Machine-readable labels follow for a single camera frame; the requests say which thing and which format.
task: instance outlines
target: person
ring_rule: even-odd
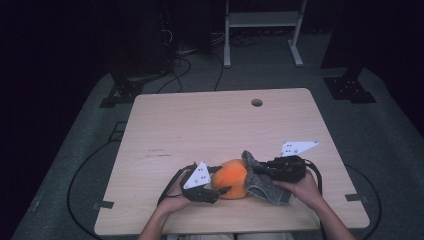
[[[179,187],[179,181],[181,181],[181,177],[171,187],[168,195],[175,196],[181,194],[181,189]],[[346,228],[337,214],[321,196],[314,177],[309,170],[307,170],[305,177],[298,183],[288,183],[281,181],[273,181],[273,183],[292,192],[294,197],[305,203],[306,206],[311,208],[317,214],[321,220],[321,224],[325,230],[328,240],[355,239],[349,229]],[[190,200],[183,196],[165,198],[154,210],[152,216],[139,235],[138,240],[160,239],[163,227],[168,217],[173,212],[187,207],[190,202]]]

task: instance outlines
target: tabletop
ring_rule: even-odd
[[[193,162],[218,166],[248,150],[258,161],[281,155],[286,141],[318,141],[299,156],[312,161],[323,178],[323,196],[348,228],[365,228],[369,218],[307,89],[268,89],[140,95],[131,111],[112,170],[95,232],[139,234],[163,189]],[[165,234],[243,233],[311,230],[319,219],[292,197],[275,206],[248,196],[192,203],[173,213]]]

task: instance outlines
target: hand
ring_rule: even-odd
[[[305,177],[297,183],[281,181],[273,181],[273,183],[289,190],[297,199],[312,209],[314,209],[320,201],[324,200],[309,170],[306,171]]]
[[[169,189],[167,195],[169,197],[166,197],[162,200],[162,202],[159,204],[158,209],[161,209],[165,212],[175,212],[181,209],[184,209],[187,207],[191,201],[188,200],[186,197],[182,195],[180,182],[181,179],[184,177],[186,172],[181,174],[181,176],[175,181],[175,183],[172,185],[172,187]]]

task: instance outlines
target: floor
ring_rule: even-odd
[[[299,37],[301,68],[294,65],[287,46],[290,37],[245,39],[255,44],[232,47],[228,69],[222,67],[222,45],[212,53],[184,56],[174,61],[178,79],[169,74],[152,81],[142,94],[309,89],[371,220],[368,228],[352,230],[354,234],[358,239],[368,238],[368,234],[369,239],[420,239],[424,235],[420,224],[424,212],[422,136],[383,81],[367,69],[359,81],[376,103],[352,104],[332,98],[323,78],[340,76],[345,69],[320,69],[330,35]],[[99,79],[13,239],[135,239],[93,234],[97,204],[103,199],[119,149],[119,141],[109,139],[116,126],[114,136],[124,130],[125,124],[120,122],[126,122],[131,112],[131,104],[99,108],[112,86],[109,74]],[[321,239],[318,231],[293,235],[295,239]]]

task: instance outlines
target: dark wall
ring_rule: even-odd
[[[323,68],[360,62],[424,136],[424,2],[344,0]]]
[[[9,239],[85,99],[107,72],[90,1],[0,6],[0,238]]]

